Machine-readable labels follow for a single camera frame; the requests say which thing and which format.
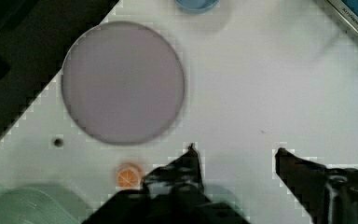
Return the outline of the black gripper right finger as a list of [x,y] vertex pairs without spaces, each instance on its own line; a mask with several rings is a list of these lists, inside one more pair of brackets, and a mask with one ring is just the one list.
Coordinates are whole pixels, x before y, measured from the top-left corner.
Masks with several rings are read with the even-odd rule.
[[275,170],[313,224],[358,224],[358,169],[328,168],[281,147]]

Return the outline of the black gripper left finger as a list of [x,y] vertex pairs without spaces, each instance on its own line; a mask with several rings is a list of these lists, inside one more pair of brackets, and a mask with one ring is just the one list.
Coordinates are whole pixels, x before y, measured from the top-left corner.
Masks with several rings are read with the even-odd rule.
[[200,156],[194,143],[186,147],[186,152],[182,156],[155,168],[142,179],[142,189],[152,197],[169,194],[172,189],[184,185],[204,191]]

